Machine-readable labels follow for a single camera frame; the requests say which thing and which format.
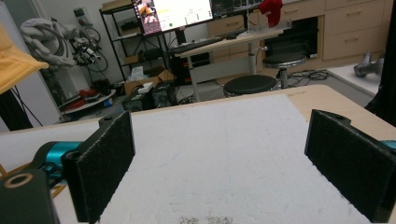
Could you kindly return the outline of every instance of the cabinet handle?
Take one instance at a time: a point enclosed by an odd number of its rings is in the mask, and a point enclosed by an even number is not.
[[[348,11],[346,13],[346,15],[349,16],[356,16],[356,15],[360,15],[361,14],[361,9],[360,10],[356,10],[356,11]]]
[[[232,25],[237,25],[239,21],[233,21],[233,22],[227,22],[225,23],[226,26],[232,26]]]
[[[347,42],[352,42],[352,41],[357,41],[357,40],[359,40],[359,36],[358,36],[358,35],[355,36],[355,37],[348,37],[348,38],[346,38],[346,39],[345,39],[345,42],[347,43]]]
[[[289,9],[289,10],[285,9],[285,14],[288,14],[288,13],[291,13],[291,12],[297,12],[297,11],[298,11],[298,8]]]

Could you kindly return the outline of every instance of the computer monitor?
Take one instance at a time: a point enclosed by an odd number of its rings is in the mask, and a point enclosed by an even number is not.
[[[158,35],[213,19],[210,0],[131,0],[142,35]]]

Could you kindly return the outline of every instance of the keyboard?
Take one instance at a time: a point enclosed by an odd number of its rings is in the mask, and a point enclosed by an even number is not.
[[[194,42],[188,45],[184,45],[184,46],[180,46],[180,47],[176,47],[174,49],[169,49],[169,52],[171,54],[179,54],[179,53],[183,53],[192,49],[198,49],[200,47],[206,46],[206,45],[210,45],[210,44],[214,44],[217,42],[220,42],[221,40],[223,40],[223,37],[213,37],[213,38],[209,38],[209,39],[205,39],[205,40],[201,40],[199,42]]]

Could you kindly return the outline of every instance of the floor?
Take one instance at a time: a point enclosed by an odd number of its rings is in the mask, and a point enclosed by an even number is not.
[[[350,100],[362,107],[365,107],[373,99],[373,95],[370,95],[364,91],[353,87],[352,85],[345,83],[345,81],[337,78],[337,76],[334,76],[327,70],[301,72],[292,74],[289,77],[290,88],[316,84],[330,86],[331,88],[345,95],[345,97],[349,98]],[[202,101],[211,101],[224,98],[222,86],[218,84],[216,80],[207,81],[205,83],[199,84],[199,90],[201,92]],[[86,111],[84,111],[84,113],[75,115],[70,119],[94,119],[102,118],[113,113],[119,113],[123,111],[122,101],[124,97],[125,96],[114,97],[113,105],[111,107],[104,107],[103,105],[99,105],[97,107],[87,109]],[[196,101],[193,95],[192,85],[177,87],[177,100],[181,104],[195,103]]]

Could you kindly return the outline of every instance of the round stool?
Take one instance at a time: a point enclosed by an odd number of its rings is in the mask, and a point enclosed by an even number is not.
[[[262,75],[248,75],[227,82],[224,87],[226,97],[271,91],[276,87],[276,79]]]
[[[281,89],[288,87],[288,71],[290,67],[294,67],[306,62],[306,57],[300,53],[278,54],[266,57],[262,60],[262,65],[267,68],[279,69]]]

